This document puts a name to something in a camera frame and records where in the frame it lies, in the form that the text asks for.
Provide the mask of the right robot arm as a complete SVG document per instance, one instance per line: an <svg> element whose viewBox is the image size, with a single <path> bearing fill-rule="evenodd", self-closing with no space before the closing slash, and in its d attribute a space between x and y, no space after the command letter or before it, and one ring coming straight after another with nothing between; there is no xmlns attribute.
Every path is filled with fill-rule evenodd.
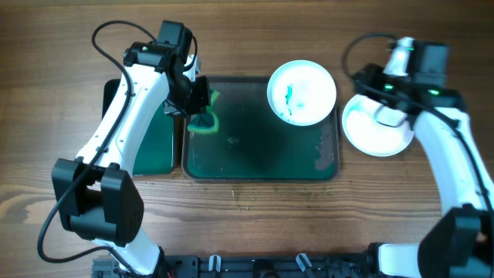
<svg viewBox="0 0 494 278"><path fill-rule="evenodd" d="M493 182L472 137L460 92L446 87L449 47L389 35L386 66L351 75L356 93L377 103L376 124L407 125L421 144L441 199L442 217L418 243L373 243L373 276L491 277Z"/></svg>

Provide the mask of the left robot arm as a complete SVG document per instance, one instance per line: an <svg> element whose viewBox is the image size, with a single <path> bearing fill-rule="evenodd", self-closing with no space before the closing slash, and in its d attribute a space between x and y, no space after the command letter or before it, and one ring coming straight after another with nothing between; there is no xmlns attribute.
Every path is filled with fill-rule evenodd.
<svg viewBox="0 0 494 278"><path fill-rule="evenodd" d="M135 42L117 64L122 77L99 127L72 160L52 168L51 217L117 261L117 274L167 277L163 249L141 223L144 203L133 181L137 152L159 107L172 117L202 114L211 103L198 75L197 40L180 22L163 21L157 36Z"/></svg>

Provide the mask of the white plate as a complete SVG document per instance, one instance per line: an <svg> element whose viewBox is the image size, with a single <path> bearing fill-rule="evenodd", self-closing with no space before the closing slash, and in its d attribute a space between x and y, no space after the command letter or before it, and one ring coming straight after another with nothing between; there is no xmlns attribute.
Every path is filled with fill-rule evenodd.
<svg viewBox="0 0 494 278"><path fill-rule="evenodd" d="M359 151L375 157L402 152L412 142L414 131L407 120L400 127L385 127L374 120L383 104L363 95L352 97L342 113L342 128L348 141Z"/></svg>
<svg viewBox="0 0 494 278"><path fill-rule="evenodd" d="M272 112L295 126L318 124L337 103L337 86L320 64L293 60L281 65L269 78L266 97Z"/></svg>

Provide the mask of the green yellow sponge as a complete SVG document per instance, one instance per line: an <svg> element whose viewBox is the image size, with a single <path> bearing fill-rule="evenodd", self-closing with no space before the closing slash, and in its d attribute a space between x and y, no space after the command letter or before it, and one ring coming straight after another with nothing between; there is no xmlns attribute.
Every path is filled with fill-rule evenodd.
<svg viewBox="0 0 494 278"><path fill-rule="evenodd" d="M211 103L202 114L195 115L187 126L189 132L195 134L215 134L219 131L219 119L213 111L215 101L220 96L217 90L211 90Z"/></svg>

